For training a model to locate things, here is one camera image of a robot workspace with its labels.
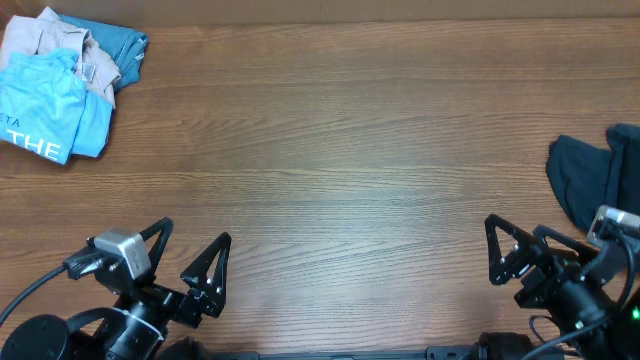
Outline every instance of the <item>stack of folded clothes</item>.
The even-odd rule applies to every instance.
[[[65,164],[98,157],[119,90],[140,79],[144,33],[58,16],[14,16],[0,48],[0,140]]]

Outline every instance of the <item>beige wall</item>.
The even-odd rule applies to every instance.
[[[0,19],[64,14],[127,26],[625,17],[640,0],[0,0]]]

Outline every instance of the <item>wooden tabletop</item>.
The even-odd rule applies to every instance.
[[[583,239],[545,174],[566,134],[640,124],[640,20],[143,29],[100,160],[0,145],[0,306],[109,227],[175,221],[158,282],[223,231],[227,306],[194,335],[265,353],[420,349],[530,334],[520,288],[489,283],[483,221]],[[115,301],[64,276],[41,313]]]

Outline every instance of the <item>wood grain surface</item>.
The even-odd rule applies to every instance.
[[[519,283],[488,280],[497,213],[583,239],[545,174],[560,134],[640,124],[640,20],[146,28],[100,160],[0,144],[0,306],[112,226],[176,223],[159,283],[233,237],[221,351],[420,349],[529,334]],[[613,286],[612,291],[619,289]],[[40,313],[115,297],[60,277]]]

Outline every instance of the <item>shirt tag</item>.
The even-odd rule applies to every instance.
[[[82,63],[82,81],[91,83],[93,75],[96,73],[96,66],[93,64]]]

